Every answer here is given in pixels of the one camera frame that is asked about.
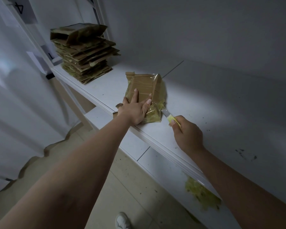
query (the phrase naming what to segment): tile floor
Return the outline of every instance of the tile floor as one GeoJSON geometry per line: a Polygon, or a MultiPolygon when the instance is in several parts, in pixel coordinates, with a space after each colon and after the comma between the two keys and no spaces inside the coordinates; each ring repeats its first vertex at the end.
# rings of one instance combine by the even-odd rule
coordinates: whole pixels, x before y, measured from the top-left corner
{"type": "MultiPolygon", "coordinates": [[[[50,149],[48,157],[33,159],[23,177],[0,192],[0,219],[54,163],[93,133],[81,127],[50,149]]],[[[195,223],[173,197],[118,150],[86,229],[115,228],[114,220],[120,211],[128,215],[135,229],[206,228],[195,223]]]]}

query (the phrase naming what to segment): hand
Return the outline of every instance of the hand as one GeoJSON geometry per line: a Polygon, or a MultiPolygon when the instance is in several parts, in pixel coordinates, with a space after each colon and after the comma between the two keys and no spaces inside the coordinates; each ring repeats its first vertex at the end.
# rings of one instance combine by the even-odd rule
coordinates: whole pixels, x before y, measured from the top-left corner
{"type": "Polygon", "coordinates": [[[118,116],[126,115],[129,118],[132,126],[141,123],[152,102],[151,94],[149,94],[148,99],[139,103],[138,103],[138,96],[139,96],[139,91],[135,89],[131,102],[129,103],[127,98],[124,97],[123,105],[120,106],[118,109],[118,116]]]}
{"type": "Polygon", "coordinates": [[[170,125],[173,128],[175,140],[187,155],[191,155],[197,151],[205,150],[202,140],[202,131],[197,125],[188,121],[183,116],[176,116],[175,119],[181,125],[172,120],[170,125]]]}

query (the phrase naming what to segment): white sneaker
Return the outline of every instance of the white sneaker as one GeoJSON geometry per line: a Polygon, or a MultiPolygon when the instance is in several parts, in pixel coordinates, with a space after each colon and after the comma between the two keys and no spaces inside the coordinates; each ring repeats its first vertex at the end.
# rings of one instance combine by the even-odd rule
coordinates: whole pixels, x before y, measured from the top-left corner
{"type": "Polygon", "coordinates": [[[130,220],[124,212],[118,213],[116,217],[116,229],[131,229],[130,220]]]}

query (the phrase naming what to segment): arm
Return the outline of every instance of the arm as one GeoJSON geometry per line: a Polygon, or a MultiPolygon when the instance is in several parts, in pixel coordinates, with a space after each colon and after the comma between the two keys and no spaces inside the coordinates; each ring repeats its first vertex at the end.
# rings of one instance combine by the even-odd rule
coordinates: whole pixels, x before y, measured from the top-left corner
{"type": "Polygon", "coordinates": [[[84,228],[116,151],[130,126],[140,123],[151,100],[129,104],[118,116],[43,175],[0,221],[0,229],[84,228]]]}
{"type": "Polygon", "coordinates": [[[183,116],[171,122],[179,147],[199,166],[242,228],[286,228],[286,204],[220,161],[202,144],[202,131],[183,116]]]}

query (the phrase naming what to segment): yellow knife handle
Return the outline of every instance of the yellow knife handle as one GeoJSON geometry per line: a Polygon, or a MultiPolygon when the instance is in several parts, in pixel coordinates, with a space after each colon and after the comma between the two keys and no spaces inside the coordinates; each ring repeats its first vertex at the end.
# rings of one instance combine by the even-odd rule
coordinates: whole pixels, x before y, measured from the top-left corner
{"type": "Polygon", "coordinates": [[[177,124],[179,125],[179,127],[181,128],[181,125],[179,124],[179,122],[175,119],[175,117],[173,117],[172,115],[169,115],[167,117],[168,122],[170,123],[172,120],[174,120],[175,122],[177,122],[177,124]]]}

